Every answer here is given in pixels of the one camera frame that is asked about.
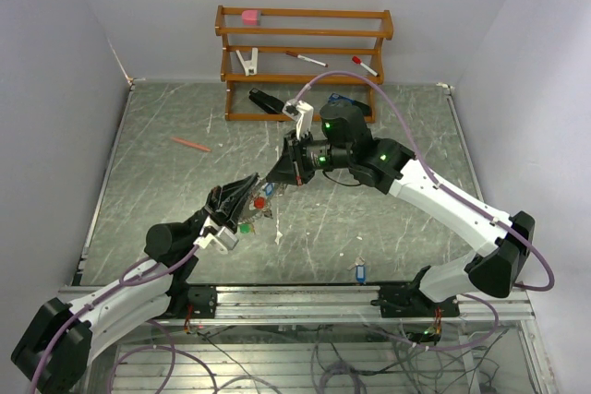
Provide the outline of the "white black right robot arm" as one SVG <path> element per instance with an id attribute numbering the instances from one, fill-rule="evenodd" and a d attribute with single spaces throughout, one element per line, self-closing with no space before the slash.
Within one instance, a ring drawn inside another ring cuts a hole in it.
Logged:
<path id="1" fill-rule="evenodd" d="M 317 171 L 345 169 L 361 185 L 423 210 L 470 245 L 465 256 L 417 273 L 406 295 L 414 314 L 427 316 L 460 293 L 480 291 L 495 298 L 511 293 L 529 255 L 535 228 L 529 214 L 494 209 L 433 173 L 401 143 L 373 137 L 361 110 L 348 101 L 321 108 L 323 140 L 311 135 L 311 105 L 291 100 L 283 113 L 295 121 L 295 129 L 284 137 L 268 182 L 301 186 Z"/>

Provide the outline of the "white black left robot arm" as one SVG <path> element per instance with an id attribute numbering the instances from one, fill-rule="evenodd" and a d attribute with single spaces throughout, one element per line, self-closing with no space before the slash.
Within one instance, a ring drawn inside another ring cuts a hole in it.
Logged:
<path id="1" fill-rule="evenodd" d="M 64 393 L 112 343 L 157 316 L 181 316 L 187 278 L 200 249 L 223 253 L 237 244 L 238 222 L 259 175 L 215 186 L 204 206 L 183 222 L 151 226 L 144 257 L 115 281 L 70 302 L 45 302 L 11 353 L 30 393 Z"/>

